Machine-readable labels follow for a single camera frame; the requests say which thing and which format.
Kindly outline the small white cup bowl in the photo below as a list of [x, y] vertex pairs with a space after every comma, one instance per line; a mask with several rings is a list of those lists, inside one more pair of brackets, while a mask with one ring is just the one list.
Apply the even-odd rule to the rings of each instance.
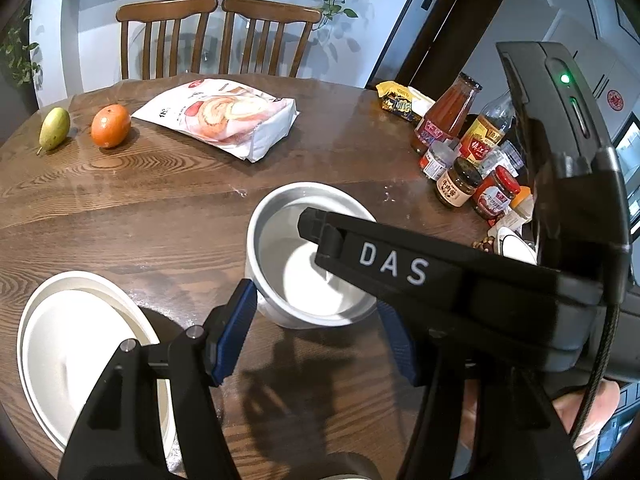
[[314, 263], [317, 245], [297, 231], [308, 207], [374, 219], [358, 200], [323, 183], [271, 191], [254, 209], [246, 234], [245, 276], [257, 287], [257, 309], [289, 330], [352, 325], [373, 312], [375, 299]]

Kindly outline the large speckled white bowl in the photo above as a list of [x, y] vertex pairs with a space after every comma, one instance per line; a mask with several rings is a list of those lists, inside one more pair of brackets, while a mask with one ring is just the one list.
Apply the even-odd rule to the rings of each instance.
[[160, 341], [126, 292], [102, 276], [55, 274], [29, 297], [17, 331], [17, 369], [38, 424], [59, 450], [126, 339], [144, 346]]

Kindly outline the wooden bead trivet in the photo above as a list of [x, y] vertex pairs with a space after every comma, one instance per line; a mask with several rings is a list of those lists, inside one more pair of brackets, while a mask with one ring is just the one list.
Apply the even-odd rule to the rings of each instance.
[[482, 240], [474, 242], [472, 247], [490, 254], [498, 254], [499, 252], [499, 244], [494, 236], [485, 236]]

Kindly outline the small orange fruit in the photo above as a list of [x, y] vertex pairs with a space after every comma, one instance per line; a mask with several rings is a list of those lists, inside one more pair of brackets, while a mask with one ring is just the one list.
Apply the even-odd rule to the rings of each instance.
[[535, 200], [532, 191], [526, 185], [520, 188], [520, 192], [513, 197], [510, 208], [522, 218], [532, 218]]

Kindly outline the red-lid chili jar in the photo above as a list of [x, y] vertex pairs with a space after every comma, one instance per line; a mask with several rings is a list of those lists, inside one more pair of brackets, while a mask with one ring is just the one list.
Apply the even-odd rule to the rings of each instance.
[[520, 191], [521, 187], [510, 171], [498, 165], [480, 182], [473, 194], [474, 208], [485, 220], [495, 219]]

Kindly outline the brown-lid sauce jar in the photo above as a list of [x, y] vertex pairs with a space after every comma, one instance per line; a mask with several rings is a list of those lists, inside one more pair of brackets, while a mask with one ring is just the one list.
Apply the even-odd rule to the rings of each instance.
[[437, 179], [435, 193], [447, 207], [460, 208], [482, 181], [482, 176], [472, 162], [457, 157], [451, 167]]

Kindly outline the yellow-capped vinegar bottle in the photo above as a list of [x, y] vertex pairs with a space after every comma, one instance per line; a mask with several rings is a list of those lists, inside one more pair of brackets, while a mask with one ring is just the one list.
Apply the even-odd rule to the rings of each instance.
[[511, 128], [515, 110], [509, 91], [487, 103], [460, 140], [459, 155], [478, 166]]

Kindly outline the small white-label jar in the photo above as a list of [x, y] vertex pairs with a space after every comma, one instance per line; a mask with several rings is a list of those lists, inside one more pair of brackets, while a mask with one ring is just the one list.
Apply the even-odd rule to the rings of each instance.
[[458, 157], [457, 139], [436, 140], [420, 159], [419, 166], [425, 177], [437, 181]]

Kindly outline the red sauce bottle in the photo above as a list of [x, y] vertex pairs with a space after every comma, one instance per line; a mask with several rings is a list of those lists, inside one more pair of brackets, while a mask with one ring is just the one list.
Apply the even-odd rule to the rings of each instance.
[[435, 141], [455, 139], [482, 85], [461, 72], [414, 129], [410, 145], [423, 155]]

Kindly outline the dark doorway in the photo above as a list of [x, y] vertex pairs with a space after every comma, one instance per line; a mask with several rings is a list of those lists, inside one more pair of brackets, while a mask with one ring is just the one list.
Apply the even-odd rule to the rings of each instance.
[[413, 41], [405, 40], [405, 55], [385, 55], [367, 87], [392, 80], [438, 99], [463, 70], [497, 14], [503, 0], [434, 0], [431, 12]]

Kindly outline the white snack bag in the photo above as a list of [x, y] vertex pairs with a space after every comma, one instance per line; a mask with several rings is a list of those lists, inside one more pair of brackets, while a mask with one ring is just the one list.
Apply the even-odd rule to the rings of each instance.
[[288, 136], [296, 102], [228, 79], [199, 79], [171, 88], [132, 114], [248, 162], [258, 162]]

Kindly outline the yellow snack packet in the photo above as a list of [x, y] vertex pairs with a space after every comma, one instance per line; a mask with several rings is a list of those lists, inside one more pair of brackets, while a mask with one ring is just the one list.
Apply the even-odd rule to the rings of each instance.
[[416, 125], [423, 118], [413, 108], [413, 96], [409, 89], [395, 81], [382, 81], [375, 86], [382, 110]]

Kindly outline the orange mandarin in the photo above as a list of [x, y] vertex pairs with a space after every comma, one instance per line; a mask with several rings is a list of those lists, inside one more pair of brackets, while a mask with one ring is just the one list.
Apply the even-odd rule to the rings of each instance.
[[99, 148], [116, 148], [125, 141], [130, 125], [131, 117], [126, 107], [107, 105], [93, 117], [91, 139]]

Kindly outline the green pear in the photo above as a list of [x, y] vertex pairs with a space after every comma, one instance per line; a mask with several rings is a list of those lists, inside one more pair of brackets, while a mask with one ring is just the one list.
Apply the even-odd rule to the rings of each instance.
[[50, 110], [40, 128], [37, 154], [50, 152], [58, 148], [70, 132], [70, 114], [63, 107]]

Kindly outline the hanging green plant left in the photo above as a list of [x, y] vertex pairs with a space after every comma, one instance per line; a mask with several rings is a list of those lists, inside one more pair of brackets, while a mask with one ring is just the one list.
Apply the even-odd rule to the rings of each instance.
[[28, 38], [32, 14], [23, 6], [10, 19], [1, 41], [1, 59], [17, 87], [33, 84], [41, 74], [41, 65], [34, 60], [38, 42]]

